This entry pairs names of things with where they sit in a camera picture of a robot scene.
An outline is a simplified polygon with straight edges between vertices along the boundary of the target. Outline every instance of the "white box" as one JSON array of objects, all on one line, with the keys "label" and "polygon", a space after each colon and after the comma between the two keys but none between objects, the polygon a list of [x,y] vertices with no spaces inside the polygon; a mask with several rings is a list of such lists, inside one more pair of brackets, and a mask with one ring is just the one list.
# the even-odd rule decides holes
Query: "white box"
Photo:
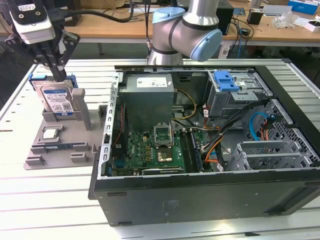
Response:
[{"label": "white box", "polygon": [[308,29],[311,32],[320,32],[320,21],[319,20],[310,20],[304,25],[305,29]]}]

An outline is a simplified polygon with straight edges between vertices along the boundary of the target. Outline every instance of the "metal slotted table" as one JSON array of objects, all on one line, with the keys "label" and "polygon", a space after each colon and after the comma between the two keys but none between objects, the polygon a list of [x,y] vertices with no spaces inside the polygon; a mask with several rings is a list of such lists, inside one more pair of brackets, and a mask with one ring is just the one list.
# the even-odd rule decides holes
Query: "metal slotted table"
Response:
[{"label": "metal slotted table", "polygon": [[[90,110],[109,100],[114,65],[145,65],[145,60],[71,60],[85,88]],[[185,65],[265,65],[320,129],[320,93],[292,63],[280,59],[190,60]],[[88,200],[92,167],[26,171],[23,164],[42,121],[42,104],[27,81],[32,66],[0,112],[0,239],[320,239],[320,197],[289,216],[110,227],[98,201]]]}]

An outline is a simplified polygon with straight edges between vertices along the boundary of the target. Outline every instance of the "motherboard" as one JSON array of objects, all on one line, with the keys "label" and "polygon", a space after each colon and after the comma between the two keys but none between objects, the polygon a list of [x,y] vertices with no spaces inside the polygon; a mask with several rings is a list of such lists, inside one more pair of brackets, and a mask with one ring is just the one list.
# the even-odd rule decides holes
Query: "motherboard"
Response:
[{"label": "motherboard", "polygon": [[[172,141],[170,146],[159,145],[168,140]],[[171,139],[166,131],[157,131],[156,137],[154,131],[130,131],[127,141],[127,154],[114,160],[116,176],[187,173],[201,168],[200,164],[187,161],[200,157],[205,144],[201,131],[174,130]]]}]

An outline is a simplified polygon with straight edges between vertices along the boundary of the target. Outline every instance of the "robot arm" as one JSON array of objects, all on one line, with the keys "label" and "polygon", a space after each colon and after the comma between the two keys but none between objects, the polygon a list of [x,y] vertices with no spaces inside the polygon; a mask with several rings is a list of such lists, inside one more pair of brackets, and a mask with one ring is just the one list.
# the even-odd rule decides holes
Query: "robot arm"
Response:
[{"label": "robot arm", "polygon": [[12,34],[5,43],[19,55],[43,64],[55,81],[62,82],[67,75],[64,66],[80,36],[64,30],[68,12],[50,8],[49,2],[46,9],[42,0],[6,0],[8,12],[4,16],[11,23]]},{"label": "robot arm", "polygon": [[182,54],[204,62],[222,41],[216,16],[218,0],[190,0],[188,12],[161,8],[153,14],[153,47],[149,65],[182,65]]}]

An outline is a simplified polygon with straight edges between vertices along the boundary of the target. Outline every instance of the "floor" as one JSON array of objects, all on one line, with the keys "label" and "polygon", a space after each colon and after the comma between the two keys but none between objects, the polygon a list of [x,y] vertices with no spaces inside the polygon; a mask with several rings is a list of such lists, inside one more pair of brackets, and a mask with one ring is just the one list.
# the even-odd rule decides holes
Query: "floor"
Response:
[{"label": "floor", "polygon": [[[103,55],[99,54],[97,43],[80,43],[72,55],[73,59],[144,59],[147,57],[148,50],[145,44],[121,44],[106,43],[102,44]],[[271,56],[272,47],[266,47],[263,55],[254,56],[259,58],[288,58],[311,80],[320,86],[320,75],[314,79],[320,66],[320,53],[309,54],[308,49],[300,47],[279,48],[279,53]],[[229,54],[229,58],[237,58],[238,46]],[[240,58],[250,58],[248,49],[241,49]],[[0,54],[0,109],[11,96],[18,86],[21,79],[25,76],[33,61],[21,58],[6,49],[4,54]]]}]

